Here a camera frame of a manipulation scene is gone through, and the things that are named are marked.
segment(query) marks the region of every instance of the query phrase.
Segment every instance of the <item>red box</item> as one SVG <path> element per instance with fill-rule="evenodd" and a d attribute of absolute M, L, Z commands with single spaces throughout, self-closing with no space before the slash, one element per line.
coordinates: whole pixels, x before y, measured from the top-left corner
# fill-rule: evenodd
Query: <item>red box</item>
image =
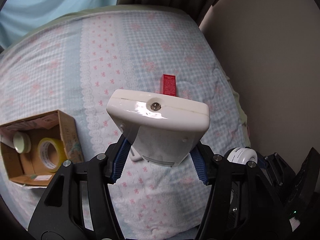
<path fill-rule="evenodd" d="M 160 94 L 176 96 L 176 76 L 163 74 L 160 82 Z"/>

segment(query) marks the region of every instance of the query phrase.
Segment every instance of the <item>blue gripper pad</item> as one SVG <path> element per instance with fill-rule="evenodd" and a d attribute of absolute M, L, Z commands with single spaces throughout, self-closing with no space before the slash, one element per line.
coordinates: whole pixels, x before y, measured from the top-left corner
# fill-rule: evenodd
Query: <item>blue gripper pad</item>
<path fill-rule="evenodd" d="M 112 175 L 111 179 L 116 182 L 117 179 L 121 177 L 125 162 L 127 161 L 128 154 L 131 148 L 131 144 L 127 139 L 125 139 L 117 152 L 117 156 L 115 157 L 112 163 Z"/>
<path fill-rule="evenodd" d="M 190 152 L 190 155 L 193 161 L 193 165 L 196 168 L 199 180 L 202 180 L 203 184 L 207 185 L 207 183 L 209 182 L 207 176 L 207 167 L 197 146 L 193 148 L 193 150 Z"/>

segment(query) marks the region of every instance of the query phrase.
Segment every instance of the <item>metal bolt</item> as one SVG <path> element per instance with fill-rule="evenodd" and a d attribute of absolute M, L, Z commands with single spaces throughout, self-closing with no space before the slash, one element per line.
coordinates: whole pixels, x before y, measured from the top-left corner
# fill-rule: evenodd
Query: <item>metal bolt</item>
<path fill-rule="evenodd" d="M 219 154 L 215 154 L 215 155 L 213 156 L 213 159 L 218 162 L 218 161 L 221 161 L 221 160 L 222 160 L 222 157 L 221 157 L 221 155 L 219 155 Z"/>
<path fill-rule="evenodd" d="M 254 161 L 248 161 L 248 166 L 254 168 L 257 164 Z"/>
<path fill-rule="evenodd" d="M 161 109 L 161 105 L 159 103 L 153 103 L 151 105 L 151 110 L 153 111 L 159 111 Z"/>
<path fill-rule="evenodd" d="M 104 153 L 99 153 L 99 154 L 97 155 L 97 159 L 98 159 L 98 160 L 103 160 L 105 157 L 106 157 L 106 155 L 105 155 Z"/>
<path fill-rule="evenodd" d="M 71 160 L 66 160 L 63 162 L 63 166 L 68 167 L 71 164 Z"/>

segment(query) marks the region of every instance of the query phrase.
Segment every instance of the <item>packing tape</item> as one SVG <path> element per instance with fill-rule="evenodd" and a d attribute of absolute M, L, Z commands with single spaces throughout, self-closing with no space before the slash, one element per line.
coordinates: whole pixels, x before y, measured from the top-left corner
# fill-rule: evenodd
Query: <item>packing tape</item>
<path fill-rule="evenodd" d="M 48 148 L 50 145 L 53 145 L 58 155 L 58 163 L 55 165 L 49 159 Z M 44 166 L 50 172 L 56 172 L 61 164 L 67 159 L 66 154 L 64 152 L 63 143 L 61 140 L 53 139 L 53 138 L 43 138 L 38 144 L 38 154 L 39 158 L 44 164 Z"/>

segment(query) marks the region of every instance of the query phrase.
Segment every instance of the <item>gray wall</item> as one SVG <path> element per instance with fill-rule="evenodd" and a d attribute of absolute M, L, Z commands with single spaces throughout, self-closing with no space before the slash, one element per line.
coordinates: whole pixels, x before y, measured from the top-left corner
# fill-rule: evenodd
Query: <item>gray wall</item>
<path fill-rule="evenodd" d="M 298 172 L 311 147 L 320 152 L 314 0 L 219 0 L 200 29 L 240 94 L 252 148 L 278 152 Z"/>

